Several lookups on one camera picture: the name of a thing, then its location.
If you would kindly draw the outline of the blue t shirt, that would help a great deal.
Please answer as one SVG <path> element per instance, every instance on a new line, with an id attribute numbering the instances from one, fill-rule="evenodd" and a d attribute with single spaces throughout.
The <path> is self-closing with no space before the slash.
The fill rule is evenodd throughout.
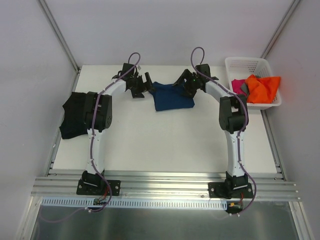
<path id="1" fill-rule="evenodd" d="M 154 107 L 157 112 L 191 109 L 195 106 L 193 98 L 183 95 L 184 88 L 182 86 L 154 82 L 152 89 L 148 92 L 153 97 Z"/>

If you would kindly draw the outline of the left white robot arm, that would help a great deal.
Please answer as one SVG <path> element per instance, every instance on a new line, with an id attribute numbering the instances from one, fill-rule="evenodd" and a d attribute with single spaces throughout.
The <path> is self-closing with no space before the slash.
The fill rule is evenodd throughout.
<path id="1" fill-rule="evenodd" d="M 105 188 L 105 147 L 107 130 L 113 120 L 113 97 L 130 91 L 133 98 L 143 98 L 145 92 L 154 89 L 150 74 L 146 72 L 144 76 L 145 80 L 136 65 L 124 63 L 122 70 L 101 92 L 86 94 L 83 118 L 89 136 L 89 152 L 81 179 L 93 194 L 100 194 Z"/>

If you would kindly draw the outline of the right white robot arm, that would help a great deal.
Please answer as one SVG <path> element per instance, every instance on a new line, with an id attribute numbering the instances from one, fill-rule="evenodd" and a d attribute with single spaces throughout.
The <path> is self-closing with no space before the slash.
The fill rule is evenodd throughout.
<path id="1" fill-rule="evenodd" d="M 182 95 L 193 98 L 202 90 L 219 102 L 218 121 L 227 142 L 228 167 L 223 183 L 210 188 L 213 194 L 231 199 L 249 186 L 249 176 L 244 167 L 244 136 L 249 123 L 247 102 L 244 95 L 235 94 L 212 77 L 208 64 L 196 65 L 195 72 L 185 69 L 173 84 L 182 87 Z"/>

